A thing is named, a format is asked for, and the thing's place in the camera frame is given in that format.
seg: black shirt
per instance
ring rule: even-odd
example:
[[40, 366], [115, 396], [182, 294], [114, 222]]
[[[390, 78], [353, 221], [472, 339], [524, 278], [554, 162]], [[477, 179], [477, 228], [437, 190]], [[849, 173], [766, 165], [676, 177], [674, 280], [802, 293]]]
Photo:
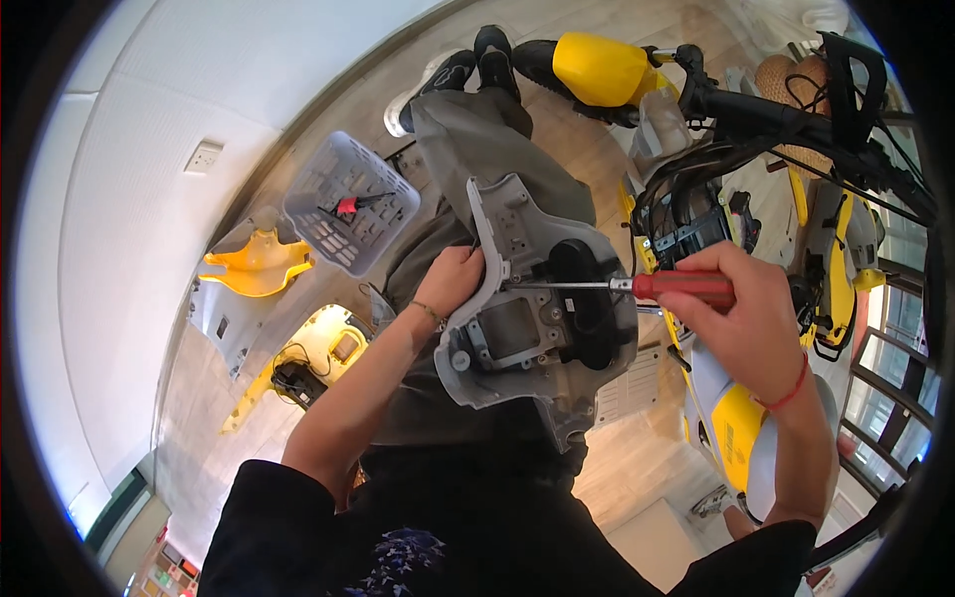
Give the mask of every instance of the black shirt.
[[[200, 595], [662, 594], [606, 541], [568, 486], [546, 476], [489, 477], [451, 466], [453, 448], [427, 450], [445, 456], [421, 458], [419, 450], [414, 462], [425, 464], [389, 462], [390, 474], [372, 475], [337, 515], [318, 481], [245, 462]], [[790, 597], [815, 538], [808, 522], [761, 529], [693, 563], [670, 594]]]

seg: gray pants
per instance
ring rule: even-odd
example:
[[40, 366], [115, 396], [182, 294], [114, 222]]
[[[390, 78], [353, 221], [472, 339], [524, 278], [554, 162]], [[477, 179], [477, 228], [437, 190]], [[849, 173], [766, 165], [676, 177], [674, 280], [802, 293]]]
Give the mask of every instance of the gray pants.
[[[595, 224], [589, 187], [531, 142], [530, 115], [502, 89], [426, 94], [412, 103], [412, 115], [418, 147], [443, 200], [435, 218], [400, 248], [388, 268], [384, 295], [396, 312], [408, 306], [428, 267], [446, 246], [470, 245], [477, 236], [465, 188], [471, 177], [484, 186], [515, 172], [541, 211]], [[480, 410], [455, 403], [435, 370], [437, 341], [435, 334], [395, 391], [374, 444], [544, 437], [530, 398]]]

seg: hand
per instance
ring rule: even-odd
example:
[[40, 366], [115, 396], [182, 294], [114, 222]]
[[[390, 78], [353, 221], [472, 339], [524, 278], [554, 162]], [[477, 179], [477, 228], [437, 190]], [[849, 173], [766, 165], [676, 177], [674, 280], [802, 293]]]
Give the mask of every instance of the hand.
[[448, 246], [437, 256], [414, 299], [447, 317], [471, 298], [484, 271], [484, 251], [469, 246]]
[[802, 372], [796, 311], [786, 274], [723, 241], [694, 253], [677, 269], [719, 269], [732, 281], [736, 305], [720, 315], [709, 305], [682, 292], [659, 297], [693, 330], [737, 382], [766, 404], [774, 404], [796, 386]]

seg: wall outlet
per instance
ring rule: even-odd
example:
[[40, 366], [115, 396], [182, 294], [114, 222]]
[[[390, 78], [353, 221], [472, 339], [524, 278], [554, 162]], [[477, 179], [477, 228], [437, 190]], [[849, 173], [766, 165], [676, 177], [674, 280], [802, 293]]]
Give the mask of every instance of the wall outlet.
[[214, 141], [203, 139], [192, 153], [192, 158], [185, 164], [185, 171], [194, 174], [205, 174], [209, 171], [219, 154], [223, 152], [223, 146]]

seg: red screwdriver handle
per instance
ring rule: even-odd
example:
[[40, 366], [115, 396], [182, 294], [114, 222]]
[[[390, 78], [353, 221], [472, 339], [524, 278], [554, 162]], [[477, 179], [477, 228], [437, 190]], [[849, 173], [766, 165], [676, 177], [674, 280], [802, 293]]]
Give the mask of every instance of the red screwdriver handle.
[[660, 270], [633, 279], [633, 296], [638, 299], [656, 300], [664, 292], [692, 294], [721, 313], [736, 304], [732, 282], [718, 271]]

